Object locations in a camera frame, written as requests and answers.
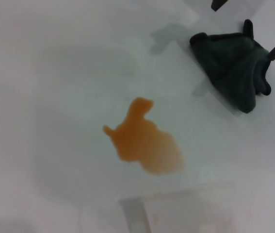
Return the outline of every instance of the dark green cloth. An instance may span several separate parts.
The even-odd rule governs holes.
[[[255,108],[257,94],[271,93],[265,79],[271,62],[269,52],[254,40],[250,20],[245,21],[243,33],[199,33],[190,44],[211,83],[242,112]]]

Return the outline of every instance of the puddle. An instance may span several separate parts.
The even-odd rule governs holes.
[[[182,157],[172,135],[160,131],[144,118],[153,101],[136,98],[129,107],[124,121],[115,130],[104,126],[121,160],[140,162],[152,174],[164,174],[181,170]]]

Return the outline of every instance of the orange liquid spill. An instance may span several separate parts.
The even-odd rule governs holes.
[[[153,101],[135,99],[129,107],[122,124],[115,130],[104,126],[119,157],[126,162],[140,162],[152,174],[170,173],[182,168],[181,152],[173,137],[157,129],[144,118],[152,108]]]

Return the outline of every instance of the white floor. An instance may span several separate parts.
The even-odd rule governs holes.
[[[126,233],[119,200],[251,180],[241,232],[275,232],[275,62],[272,94],[245,115],[187,50],[195,33],[236,32],[246,18],[272,49],[275,0],[210,4],[0,0],[0,233]],[[118,159],[102,126],[138,96],[154,100],[147,117],[176,139],[182,172],[152,176]]]

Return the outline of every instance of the orange stain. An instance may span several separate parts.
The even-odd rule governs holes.
[[[152,174],[180,170],[181,152],[173,137],[144,118],[152,106],[152,100],[136,98],[122,124],[115,130],[105,125],[103,131],[111,138],[123,161],[140,162]]]

